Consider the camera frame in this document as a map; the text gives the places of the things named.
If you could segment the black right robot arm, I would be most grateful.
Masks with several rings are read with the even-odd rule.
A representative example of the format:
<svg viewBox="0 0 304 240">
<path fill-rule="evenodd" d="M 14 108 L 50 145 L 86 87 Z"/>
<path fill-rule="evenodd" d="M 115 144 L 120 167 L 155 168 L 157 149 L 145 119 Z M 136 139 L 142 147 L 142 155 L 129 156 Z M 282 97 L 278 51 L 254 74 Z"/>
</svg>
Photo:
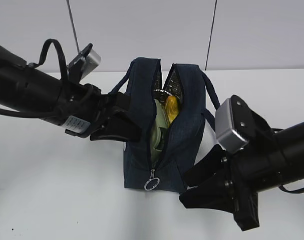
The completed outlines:
<svg viewBox="0 0 304 240">
<path fill-rule="evenodd" d="M 304 179 L 304 122 L 275 130 L 240 97 L 215 112 L 217 144 L 184 174 L 187 209 L 233 214 L 241 230 L 259 227 L 258 194 Z"/>
</svg>

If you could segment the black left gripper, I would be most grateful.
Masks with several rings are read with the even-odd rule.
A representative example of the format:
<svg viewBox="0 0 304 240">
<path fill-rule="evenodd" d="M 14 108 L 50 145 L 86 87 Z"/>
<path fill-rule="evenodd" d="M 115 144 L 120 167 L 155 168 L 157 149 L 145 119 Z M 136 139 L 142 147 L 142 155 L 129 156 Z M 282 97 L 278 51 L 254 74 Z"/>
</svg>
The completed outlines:
<svg viewBox="0 0 304 240">
<path fill-rule="evenodd" d="M 54 100 L 54 125 L 68 135 L 90 136 L 90 141 L 140 141 L 140 127 L 124 113 L 130 106 L 130 97 L 124 93 L 102 94 L 90 83 L 68 82 L 55 91 Z"/>
</svg>

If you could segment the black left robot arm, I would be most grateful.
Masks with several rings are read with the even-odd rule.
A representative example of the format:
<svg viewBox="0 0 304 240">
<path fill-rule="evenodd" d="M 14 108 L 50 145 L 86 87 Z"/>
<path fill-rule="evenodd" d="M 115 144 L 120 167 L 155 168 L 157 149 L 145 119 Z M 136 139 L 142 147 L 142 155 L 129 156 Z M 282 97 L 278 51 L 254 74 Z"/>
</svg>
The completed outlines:
<svg viewBox="0 0 304 240">
<path fill-rule="evenodd" d="M 127 115 L 130 97 L 81 84 L 99 63 L 91 43 L 70 63 L 56 39 L 45 41 L 38 63 L 0 45 L 0 115 L 41 119 L 91 141 L 137 142 L 141 129 Z"/>
</svg>

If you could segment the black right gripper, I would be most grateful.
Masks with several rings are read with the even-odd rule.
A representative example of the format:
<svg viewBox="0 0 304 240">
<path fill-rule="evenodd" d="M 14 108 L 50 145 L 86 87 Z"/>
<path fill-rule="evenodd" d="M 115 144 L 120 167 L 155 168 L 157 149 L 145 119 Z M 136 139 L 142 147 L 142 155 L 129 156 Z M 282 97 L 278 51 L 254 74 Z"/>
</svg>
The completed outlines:
<svg viewBox="0 0 304 240">
<path fill-rule="evenodd" d="M 184 174 L 184 181 L 193 187 L 179 195 L 186 209 L 212 209 L 233 213 L 241 230 L 259 227 L 258 192 L 280 182 L 280 169 L 286 161 L 279 149 L 276 134 L 264 118 L 240 98 L 231 98 L 236 130 L 248 144 L 230 154 L 218 144 Z M 198 186 L 220 169 L 228 159 L 228 183 L 232 184 L 232 200 L 222 189 Z"/>
</svg>

